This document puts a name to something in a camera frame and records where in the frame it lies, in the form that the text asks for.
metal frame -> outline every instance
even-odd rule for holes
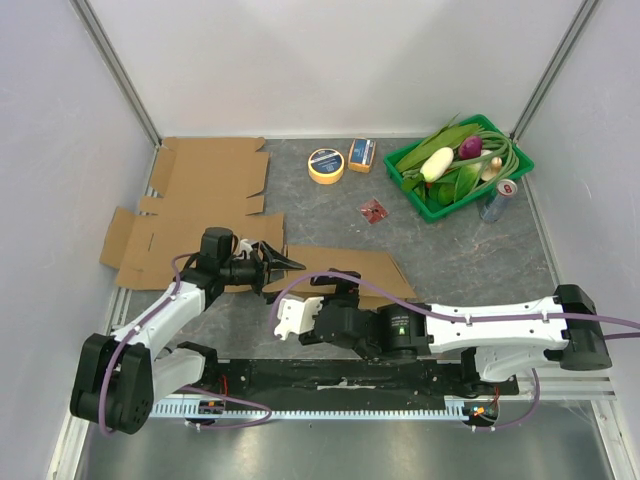
[[[158,150],[159,146],[156,145],[146,177],[145,195],[152,197],[158,196],[158,193],[151,188],[149,183],[151,180],[151,172],[153,172],[153,167],[158,158]],[[105,326],[103,329],[105,335],[114,328],[125,324],[127,311],[129,310],[129,302],[131,301],[131,292],[128,288],[114,287],[105,317]],[[82,449],[89,434],[89,427],[89,422],[72,416],[69,410],[67,410],[62,422],[60,434],[58,435],[58,441],[56,442],[51,461],[49,462],[49,469],[45,477],[46,480],[67,480],[76,477],[78,467],[80,466]]]
[[[533,193],[526,176],[522,178],[522,181],[536,224],[536,229],[538,230],[538,236],[542,242],[542,248],[544,250],[547,264],[549,265],[551,278],[554,285],[559,285],[562,283],[562,279],[558,269],[558,262],[553,253],[553,248],[551,247],[548,230],[538,210],[535,193]],[[592,384],[589,386],[589,389],[591,390],[594,387],[596,389],[598,388],[597,385]],[[624,440],[625,436],[623,435],[623,432],[626,430],[626,422],[619,404],[615,401],[616,396],[613,386],[611,386],[609,399],[597,398],[596,396],[584,399],[591,400],[591,407],[593,408],[596,417],[597,428],[607,452],[607,457],[609,458],[609,464],[613,471],[614,478],[616,480],[640,479],[640,468],[637,463],[638,458],[636,457],[632,446],[627,444]]]
[[[533,90],[533,93],[531,94],[527,105],[524,107],[520,118],[516,122],[516,125],[511,133],[511,138],[515,141],[519,140],[522,137],[522,134],[531,123],[531,119],[538,111],[538,108],[549,92],[549,89],[558,76],[558,73],[565,65],[569,54],[573,50],[573,47],[576,45],[578,39],[580,38],[580,35],[593,16],[599,3],[600,0],[583,0],[580,7],[578,7],[578,11],[573,17],[573,20],[571,20],[569,28],[562,37],[562,40],[560,40],[556,51],[551,57],[551,61],[543,72],[542,77],[540,77],[538,85],[536,85],[536,88]]]
[[[100,23],[100,20],[98,20],[93,7],[91,7],[91,4],[87,0],[70,0],[70,2],[78,14],[78,17],[80,17],[80,20],[84,24],[87,33],[100,52],[100,55],[102,55],[104,62],[111,71],[113,79],[116,81],[118,87],[120,87],[120,90],[122,91],[122,94],[133,109],[133,112],[138,118],[145,134],[154,145],[159,146],[162,141],[162,137],[153,124],[151,117],[147,113],[138,92],[133,86],[129,75],[127,75],[127,71],[124,69],[122,62],[120,62],[113,45],[111,45],[109,37],[107,37],[104,28],[102,28],[102,24]]]

masking tape roll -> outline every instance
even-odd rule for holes
[[[309,175],[321,185],[336,183],[344,173],[344,157],[333,148],[321,148],[309,156]]]

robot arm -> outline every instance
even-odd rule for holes
[[[234,255],[236,247],[239,253]],[[135,433],[155,401],[185,385],[215,385],[213,366],[217,364],[217,354],[212,348],[184,342],[170,355],[158,360],[156,357],[180,329],[222,294],[226,285],[249,285],[259,294],[272,271],[304,268],[264,242],[238,242],[228,229],[208,228],[200,251],[191,255],[180,278],[153,305],[112,336],[94,334],[85,341],[72,391],[71,413],[98,421],[107,365],[125,341],[109,380],[105,402],[109,428]]]
[[[342,273],[354,276],[353,272]],[[335,284],[336,293],[306,300],[285,297],[275,329],[283,340],[296,333],[302,345],[330,343],[352,349],[365,360],[395,363],[459,351],[462,383],[466,385],[504,382],[517,372],[549,363],[559,363],[566,370],[611,367],[597,322],[547,319],[551,313],[596,313],[591,299],[575,285],[561,285],[553,296],[515,305],[416,305],[434,315],[466,317],[465,323],[441,320],[400,305],[376,312],[359,310],[355,283],[328,278],[312,283]],[[522,314],[540,314],[543,319],[478,321],[482,316]]]

flattened cardboard box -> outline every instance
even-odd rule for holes
[[[100,262],[119,269],[116,284],[166,289],[171,259],[198,251],[207,227],[230,228],[238,238],[282,250],[284,215],[253,215],[264,209],[257,195],[269,162],[267,152],[258,152],[263,145],[263,138],[165,139],[150,181],[160,197],[140,199],[147,215],[117,208],[107,231]]]
[[[279,292],[296,278],[312,272],[325,272],[330,268],[356,271],[363,280],[380,287],[401,299],[416,298],[400,267],[387,252],[323,248],[307,245],[289,245],[287,256],[307,267],[306,270],[286,272],[285,277],[267,285],[264,292]],[[292,294],[304,298],[333,293],[335,287],[326,285],[312,287],[309,280],[296,285]],[[368,287],[360,287],[360,308],[378,308],[392,303]]]

green basket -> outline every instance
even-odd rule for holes
[[[491,130],[492,132],[502,133],[484,115],[474,115],[473,117],[469,117],[463,122],[460,122],[460,125],[467,125],[468,123],[477,123],[481,127],[483,127],[485,130]],[[392,152],[386,157],[384,157],[384,164],[387,166],[387,173],[391,177],[391,180],[393,180],[393,183],[398,185],[398,187],[402,185],[402,174],[398,172],[398,170],[396,170],[396,164],[400,160],[402,160],[402,158],[407,153],[409,153],[411,150],[416,148],[420,144],[420,142],[421,140],[415,143],[412,143],[411,145],[408,145],[404,148],[401,148],[400,150],[396,150],[395,152]],[[518,157],[519,165],[518,165],[518,169],[515,172],[513,172],[509,176],[509,178],[512,180],[515,180],[516,178],[520,178],[525,173],[528,173],[531,170],[533,170],[534,165],[533,165],[533,161],[529,157],[527,157],[522,152],[522,150],[520,150],[515,145],[513,146],[513,150],[516,156]],[[462,200],[459,200],[455,203],[452,203],[451,205],[447,205],[446,207],[443,207],[438,202],[431,200],[429,197],[427,197],[427,201],[423,203],[422,200],[420,200],[420,197],[418,197],[418,195],[413,191],[408,193],[407,192],[403,192],[403,193],[407,196],[407,198],[409,199],[411,204],[415,207],[415,209],[418,210],[418,213],[420,214],[420,216],[424,218],[426,222],[433,223],[440,220],[441,218],[446,217],[451,212],[464,207],[465,205],[473,202],[474,200],[477,200],[483,195],[486,195],[493,188],[495,188],[494,185],[488,185],[487,188],[478,190],[474,194],[469,195],[468,197],[465,197]]]

